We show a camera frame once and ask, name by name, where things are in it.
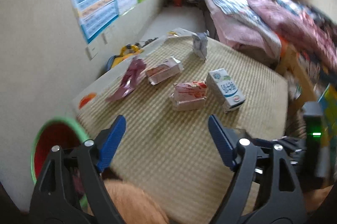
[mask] metal screw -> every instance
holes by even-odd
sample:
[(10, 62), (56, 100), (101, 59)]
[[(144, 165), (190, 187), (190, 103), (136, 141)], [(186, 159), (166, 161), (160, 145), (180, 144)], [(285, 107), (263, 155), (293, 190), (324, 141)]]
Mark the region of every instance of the metal screw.
[(91, 147), (92, 145), (94, 145), (94, 141), (89, 139), (84, 143), (84, 145), (87, 146), (87, 147)]
[(58, 152), (59, 150), (60, 150), (59, 145), (55, 145), (55, 146), (52, 147), (53, 152)]
[(241, 138), (239, 140), (239, 143), (243, 146), (248, 146), (250, 144), (250, 141), (247, 138)]
[(277, 151), (282, 151), (283, 150), (283, 146), (280, 145), (280, 144), (275, 144), (274, 145), (274, 149), (277, 150)]

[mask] black device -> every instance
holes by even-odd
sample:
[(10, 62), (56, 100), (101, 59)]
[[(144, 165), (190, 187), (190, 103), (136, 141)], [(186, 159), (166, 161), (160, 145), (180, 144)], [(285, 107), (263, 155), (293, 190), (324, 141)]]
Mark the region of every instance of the black device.
[[(224, 164), (235, 173), (210, 224), (336, 223), (335, 185), (321, 207), (307, 218), (300, 183), (287, 154), (293, 148), (284, 139), (270, 142), (238, 135), (214, 115), (209, 117), (208, 127)], [(100, 173), (109, 165), (125, 128), (124, 117), (118, 116), (94, 141), (71, 150), (52, 148), (34, 188), (29, 213), (32, 224), (124, 223)], [(81, 210), (70, 174), (74, 167), (80, 170), (94, 216)], [(252, 181), (260, 183), (255, 208), (241, 216)]]

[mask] snack wrapper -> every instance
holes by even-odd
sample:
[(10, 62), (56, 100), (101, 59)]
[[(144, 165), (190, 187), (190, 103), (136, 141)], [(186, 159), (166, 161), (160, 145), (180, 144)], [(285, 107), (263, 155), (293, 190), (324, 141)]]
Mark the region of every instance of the snack wrapper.
[(217, 101), (222, 104), (225, 113), (238, 109), (246, 100), (225, 69), (210, 71), (206, 84)]
[(156, 85), (183, 70), (183, 64), (179, 60), (169, 57), (156, 67), (145, 71), (145, 74), (149, 78), (149, 82)]
[(207, 57), (207, 44), (209, 32), (197, 33), (193, 35), (193, 53), (195, 53), (202, 60), (206, 60)]
[(146, 64), (143, 59), (134, 57), (129, 65), (129, 68), (126, 70), (124, 77), (122, 78), (119, 88), (112, 96), (107, 98), (107, 101), (113, 102), (124, 98), (131, 93), (145, 78), (144, 74), (141, 76), (141, 72), (144, 71), (145, 68)]
[(205, 106), (207, 86), (204, 81), (174, 84), (170, 96), (173, 110), (187, 111), (201, 109)]

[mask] blue gripper pad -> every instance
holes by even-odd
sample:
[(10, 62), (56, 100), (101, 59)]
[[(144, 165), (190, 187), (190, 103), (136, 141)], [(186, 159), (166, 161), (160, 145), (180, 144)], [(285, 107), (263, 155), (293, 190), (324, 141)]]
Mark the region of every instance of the blue gripper pad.
[(99, 161), (96, 164), (99, 172), (103, 172), (105, 168), (110, 166), (125, 130), (125, 117), (119, 115), (109, 129), (102, 130), (95, 138), (95, 143), (99, 149)]
[(236, 143), (234, 145), (233, 140), (229, 139), (225, 133), (225, 130), (231, 129), (223, 128), (219, 119), (215, 115), (211, 115), (208, 118), (208, 130), (211, 133), (224, 165), (229, 167), (231, 171), (234, 171), (237, 166), (234, 161), (234, 149), (236, 147)]

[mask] pink plastic wrapper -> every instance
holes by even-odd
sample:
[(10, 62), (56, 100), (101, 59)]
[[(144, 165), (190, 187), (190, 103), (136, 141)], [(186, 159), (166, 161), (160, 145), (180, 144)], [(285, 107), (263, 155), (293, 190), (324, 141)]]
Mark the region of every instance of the pink plastic wrapper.
[(207, 86), (204, 81), (174, 84), (170, 96), (175, 111), (201, 109), (205, 106)]
[(145, 75), (140, 75), (145, 68), (146, 64), (143, 59), (134, 57), (129, 65), (129, 68), (126, 70), (124, 77), (122, 78), (121, 85), (118, 90), (112, 96), (108, 97), (107, 101), (113, 102), (124, 98), (131, 93), (145, 78)]

